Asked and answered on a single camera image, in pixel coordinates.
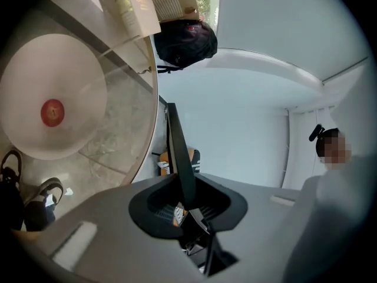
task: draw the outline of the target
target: black bag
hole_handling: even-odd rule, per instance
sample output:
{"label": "black bag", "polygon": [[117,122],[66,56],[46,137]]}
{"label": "black bag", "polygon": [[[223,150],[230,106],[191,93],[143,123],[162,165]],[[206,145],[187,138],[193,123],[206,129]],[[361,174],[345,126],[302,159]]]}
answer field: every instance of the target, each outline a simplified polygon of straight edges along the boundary
{"label": "black bag", "polygon": [[172,66],[159,73],[182,70],[183,68],[211,58],[217,52],[217,38],[210,26],[197,20],[176,20],[161,24],[161,32],[154,35],[156,50],[160,59]]}

